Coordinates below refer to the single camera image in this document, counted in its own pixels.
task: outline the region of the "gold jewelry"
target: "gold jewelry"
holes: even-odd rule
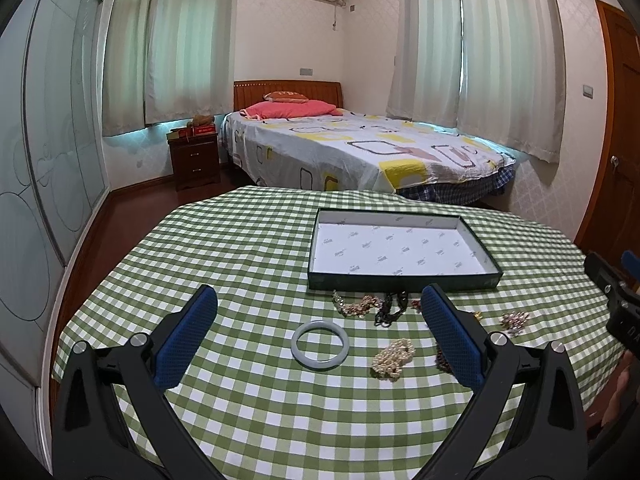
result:
[[[359,316],[363,318],[372,308],[379,308],[382,302],[375,296],[363,296],[360,303],[344,304],[344,298],[334,290],[334,305],[343,316]]]
[[[371,369],[381,378],[397,379],[402,366],[414,358],[415,349],[408,339],[398,339],[373,358]]]
[[[509,336],[516,337],[524,330],[529,314],[526,312],[511,312],[502,316],[500,324],[502,328],[509,332]]]

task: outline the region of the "baseboard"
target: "baseboard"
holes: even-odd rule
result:
[[[113,197],[118,197],[127,193],[140,191],[141,189],[146,189],[148,187],[158,186],[159,184],[166,184],[167,182],[172,182],[174,180],[174,174],[159,176],[157,178],[152,178],[150,180],[144,180],[142,182],[137,182],[135,184],[131,184],[130,186],[119,187],[118,189],[114,189],[111,191],[111,195]]]
[[[82,234],[78,238],[78,243],[74,252],[71,254],[69,263],[65,268],[65,272],[62,275],[60,286],[56,294],[56,301],[53,304],[51,310],[51,316],[49,317],[49,324],[47,326],[47,335],[44,342],[44,352],[42,357],[42,369],[40,371],[40,387],[36,389],[36,421],[38,423],[38,432],[40,433],[40,449],[42,456],[45,460],[45,466],[52,471],[51,463],[51,398],[50,398],[50,377],[53,367],[53,361],[55,359],[55,351],[53,349],[54,342],[58,341],[62,327],[59,327],[58,319],[60,318],[60,310],[64,303],[64,297],[69,289],[69,284],[72,282],[74,267],[77,264],[82,264],[86,258],[89,243],[91,242],[99,224],[104,220],[106,211],[108,209],[108,202],[110,200],[110,188],[107,187],[98,200],[95,210],[89,218]]]

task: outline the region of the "sliding wardrobe door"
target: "sliding wardrobe door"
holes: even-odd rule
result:
[[[99,4],[98,0],[80,0],[71,53],[71,109],[74,138],[84,190],[92,208],[104,191],[91,99],[94,88],[92,85],[92,66],[95,60],[93,47]]]
[[[74,131],[74,116],[84,112],[72,111],[72,53],[81,2],[40,1],[25,80],[26,141],[32,178],[49,238],[64,265],[91,215]]]
[[[40,215],[24,145],[24,67],[38,1],[23,0],[0,36],[0,353],[7,367],[34,386],[63,272]]]

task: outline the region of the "jewelry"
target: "jewelry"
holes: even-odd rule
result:
[[[306,355],[304,355],[298,349],[298,339],[305,332],[309,332],[310,330],[317,330],[318,328],[325,328],[330,330],[335,335],[337,335],[342,341],[342,349],[340,353],[329,359],[328,361],[316,361],[314,359],[310,359]],[[331,323],[329,321],[324,321],[322,319],[316,319],[315,321],[310,321],[305,323],[304,325],[299,326],[296,331],[293,333],[293,337],[291,338],[291,354],[294,359],[298,361],[301,365],[310,368],[311,370],[328,370],[329,368],[333,368],[347,358],[347,354],[349,353],[349,337],[344,329],[340,326],[337,326],[335,323]]]
[[[342,298],[338,293],[334,290],[333,295],[334,305],[343,316],[359,316],[363,318],[365,314],[369,313],[369,310],[372,308],[377,308],[382,303],[375,296],[363,296],[360,303],[351,303],[348,305],[344,304],[344,298]]]
[[[436,343],[436,368],[441,372],[446,374],[453,375],[453,370],[451,369],[451,365],[447,362],[447,359],[444,357],[442,353],[442,349],[440,345]]]
[[[408,339],[398,339],[387,346],[373,358],[371,369],[380,378],[397,379],[402,373],[402,366],[407,364],[415,355],[415,348]]]
[[[511,337],[516,337],[524,330],[528,319],[529,314],[526,312],[511,312],[502,316],[500,324],[503,329],[509,332]]]
[[[406,292],[398,292],[396,294],[398,296],[398,307],[400,308],[397,312],[391,313],[391,304],[394,300],[394,295],[389,292],[385,294],[385,301],[383,301],[380,310],[376,314],[375,325],[382,325],[384,328],[389,328],[394,321],[397,321],[402,313],[406,310],[409,295]]]

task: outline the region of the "metal screw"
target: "metal screw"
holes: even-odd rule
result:
[[[505,336],[502,332],[494,332],[491,334],[491,342],[494,345],[505,346],[507,344],[507,336]]]
[[[149,338],[145,333],[140,332],[131,336],[131,339],[129,339],[129,341],[131,343],[131,346],[144,346],[148,339]]]
[[[562,352],[564,352],[564,345],[562,344],[562,341],[552,341],[551,349],[554,352],[561,354]]]
[[[81,354],[86,350],[86,343],[84,341],[78,341],[74,345],[74,354]]]

